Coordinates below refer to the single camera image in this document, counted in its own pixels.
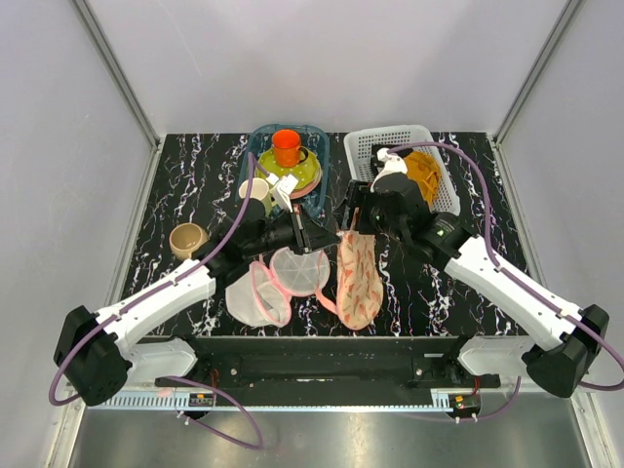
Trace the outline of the floral mesh laundry bag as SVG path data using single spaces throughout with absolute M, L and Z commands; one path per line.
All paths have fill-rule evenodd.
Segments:
M 343 231 L 337 247 L 335 301 L 321 292 L 320 303 L 352 331 L 369 326 L 378 315 L 384 288 L 375 261 L 375 237 Z

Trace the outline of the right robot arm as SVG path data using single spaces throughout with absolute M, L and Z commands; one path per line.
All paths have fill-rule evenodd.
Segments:
M 609 315 L 544 289 L 501 256 L 459 216 L 429 209 L 418 185 L 393 174 L 378 182 L 352 180 L 334 216 L 360 234 L 385 234 L 417 261 L 469 286 L 512 318 L 530 344 L 513 350 L 493 338 L 465 341 L 443 361 L 448 383 L 476 375 L 526 375 L 546 392 L 570 397 L 602 350 Z

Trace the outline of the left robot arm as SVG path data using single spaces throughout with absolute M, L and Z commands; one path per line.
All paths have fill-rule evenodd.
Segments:
M 97 312 L 79 306 L 66 315 L 53 356 L 58 370 L 50 403 L 62 406 L 56 392 L 63 378 L 90 407 L 130 383 L 180 377 L 191 386 L 203 384 L 211 363 L 188 341 L 145 343 L 143 338 L 191 305 L 224 292 L 261 254 L 281 248 L 310 254 L 337 242 L 335 233 L 300 207 L 268 219 L 257 202 L 243 203 L 229 228 L 219 230 L 161 280 Z

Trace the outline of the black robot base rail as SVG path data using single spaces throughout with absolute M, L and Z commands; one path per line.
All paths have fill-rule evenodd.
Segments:
M 213 383 L 246 407 L 416 407 L 434 391 L 497 389 L 493 374 L 462 368 L 462 338 L 194 338 L 183 377 Z

